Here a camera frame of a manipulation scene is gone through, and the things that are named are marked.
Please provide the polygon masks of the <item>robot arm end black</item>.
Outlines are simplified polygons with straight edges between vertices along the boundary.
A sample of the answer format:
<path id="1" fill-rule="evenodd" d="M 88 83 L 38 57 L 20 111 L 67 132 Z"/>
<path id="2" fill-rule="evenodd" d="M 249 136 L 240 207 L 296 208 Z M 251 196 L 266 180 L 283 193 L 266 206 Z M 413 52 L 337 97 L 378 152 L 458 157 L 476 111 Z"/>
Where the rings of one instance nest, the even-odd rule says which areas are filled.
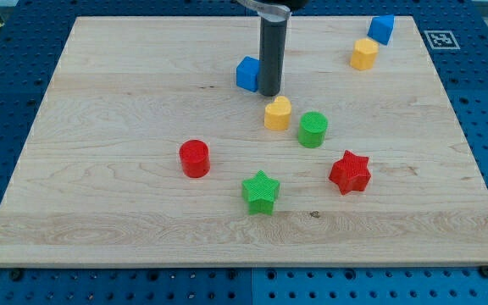
<path id="1" fill-rule="evenodd" d="M 304 8 L 309 0 L 236 0 L 270 22 L 287 21 L 291 14 Z"/>

